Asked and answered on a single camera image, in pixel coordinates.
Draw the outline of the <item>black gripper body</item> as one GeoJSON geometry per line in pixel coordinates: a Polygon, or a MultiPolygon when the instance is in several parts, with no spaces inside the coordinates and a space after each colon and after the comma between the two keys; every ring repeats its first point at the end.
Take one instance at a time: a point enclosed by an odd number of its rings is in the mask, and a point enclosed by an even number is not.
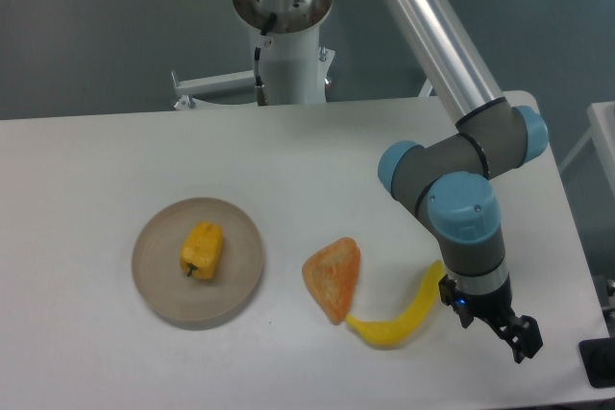
{"type": "Polygon", "coordinates": [[[480,295],[459,291],[455,281],[445,275],[438,281],[441,301],[452,308],[463,328],[475,319],[500,329],[508,325],[515,316],[512,309],[510,277],[496,290],[480,295]]]}

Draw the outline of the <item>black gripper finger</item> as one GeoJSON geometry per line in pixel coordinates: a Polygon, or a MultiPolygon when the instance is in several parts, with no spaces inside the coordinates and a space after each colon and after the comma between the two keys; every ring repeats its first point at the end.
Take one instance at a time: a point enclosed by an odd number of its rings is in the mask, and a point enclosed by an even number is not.
{"type": "Polygon", "coordinates": [[[517,364],[526,358],[533,358],[543,347],[539,325],[531,316],[510,315],[490,327],[511,348],[513,360],[517,364]]]}

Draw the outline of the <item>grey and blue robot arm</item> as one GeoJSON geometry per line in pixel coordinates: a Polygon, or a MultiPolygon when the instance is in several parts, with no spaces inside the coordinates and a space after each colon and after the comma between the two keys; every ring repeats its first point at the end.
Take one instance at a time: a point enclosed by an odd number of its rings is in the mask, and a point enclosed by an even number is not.
{"type": "MultiPolygon", "coordinates": [[[[539,157],[549,136],[542,117],[505,98],[448,0],[384,0],[424,70],[456,134],[429,147],[403,141],[382,155],[378,177],[388,193],[437,240],[446,272],[441,301],[463,326],[486,323],[514,359],[542,347],[537,322],[511,306],[499,203],[491,180],[539,157]]],[[[299,45],[332,0],[233,0],[249,27],[253,68],[247,79],[260,106],[325,99],[324,51],[299,45]]]]}

